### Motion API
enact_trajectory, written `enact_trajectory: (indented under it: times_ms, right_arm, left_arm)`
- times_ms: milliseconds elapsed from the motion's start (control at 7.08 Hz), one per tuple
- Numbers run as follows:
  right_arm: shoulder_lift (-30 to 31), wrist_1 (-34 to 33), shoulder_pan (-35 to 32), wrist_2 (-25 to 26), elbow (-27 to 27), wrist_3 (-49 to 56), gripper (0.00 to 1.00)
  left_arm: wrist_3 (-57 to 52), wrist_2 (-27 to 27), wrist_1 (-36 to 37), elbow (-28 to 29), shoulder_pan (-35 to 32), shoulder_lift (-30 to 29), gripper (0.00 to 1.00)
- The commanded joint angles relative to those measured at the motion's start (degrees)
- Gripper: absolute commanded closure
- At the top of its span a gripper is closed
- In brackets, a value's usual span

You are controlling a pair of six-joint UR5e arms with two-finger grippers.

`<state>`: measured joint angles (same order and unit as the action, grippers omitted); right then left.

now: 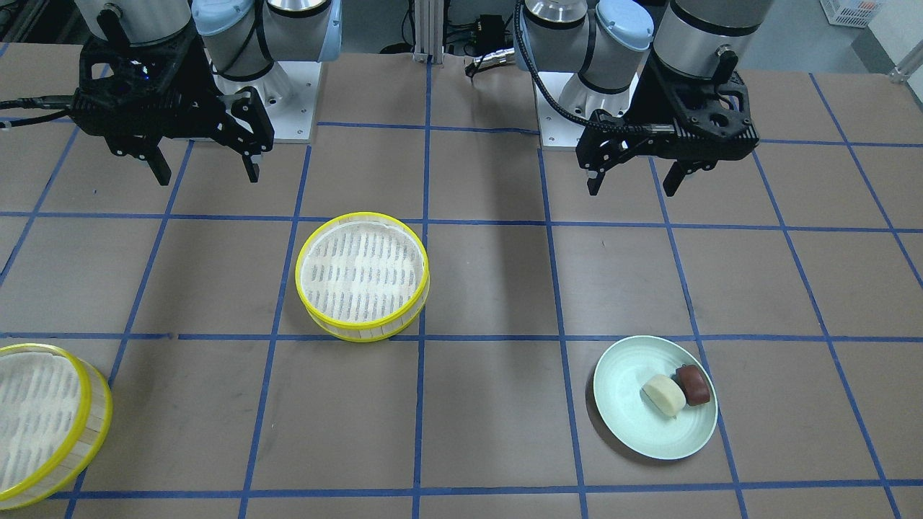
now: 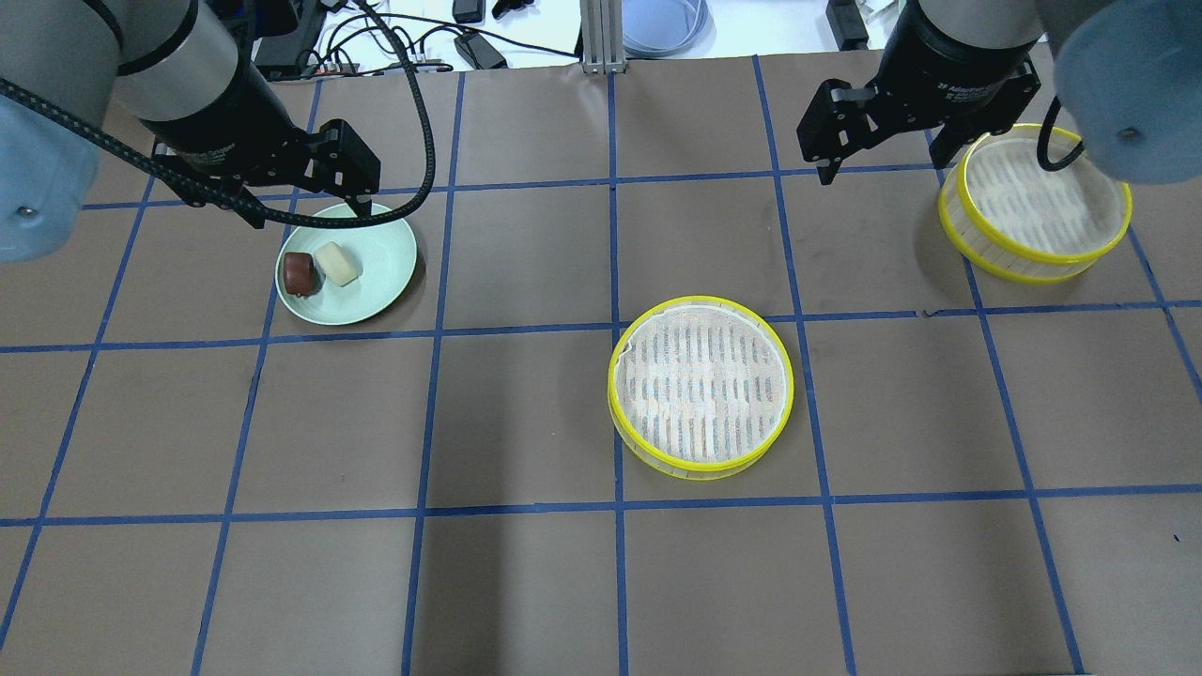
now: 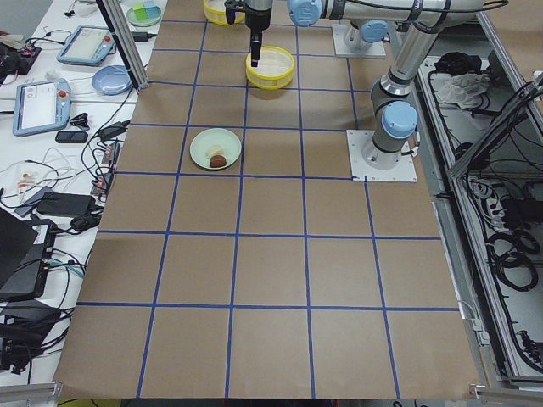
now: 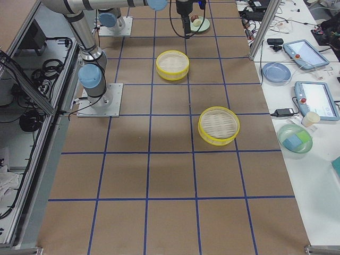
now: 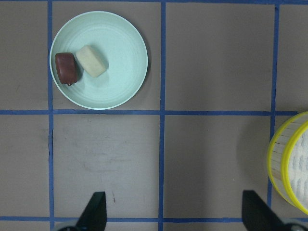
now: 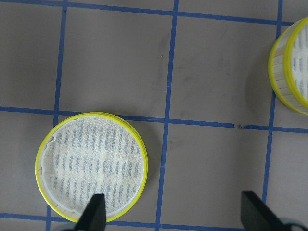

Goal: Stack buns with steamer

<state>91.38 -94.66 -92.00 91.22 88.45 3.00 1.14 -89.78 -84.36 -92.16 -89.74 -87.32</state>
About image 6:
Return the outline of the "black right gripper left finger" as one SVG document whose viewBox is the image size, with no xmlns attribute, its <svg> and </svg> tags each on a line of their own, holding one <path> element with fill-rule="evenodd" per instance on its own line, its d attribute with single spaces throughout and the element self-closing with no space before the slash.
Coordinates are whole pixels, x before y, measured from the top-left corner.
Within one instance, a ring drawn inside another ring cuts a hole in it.
<svg viewBox="0 0 308 231">
<path fill-rule="evenodd" d="M 104 231 L 106 228 L 106 207 L 104 194 L 94 194 L 86 206 L 75 231 Z"/>
</svg>

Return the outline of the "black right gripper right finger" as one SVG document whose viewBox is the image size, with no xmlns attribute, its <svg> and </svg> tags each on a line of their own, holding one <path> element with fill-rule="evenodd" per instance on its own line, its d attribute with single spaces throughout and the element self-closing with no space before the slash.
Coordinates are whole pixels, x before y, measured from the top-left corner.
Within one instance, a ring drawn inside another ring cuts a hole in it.
<svg viewBox="0 0 308 231">
<path fill-rule="evenodd" d="M 292 231 L 253 191 L 241 192 L 241 223 L 247 231 Z"/>
</svg>

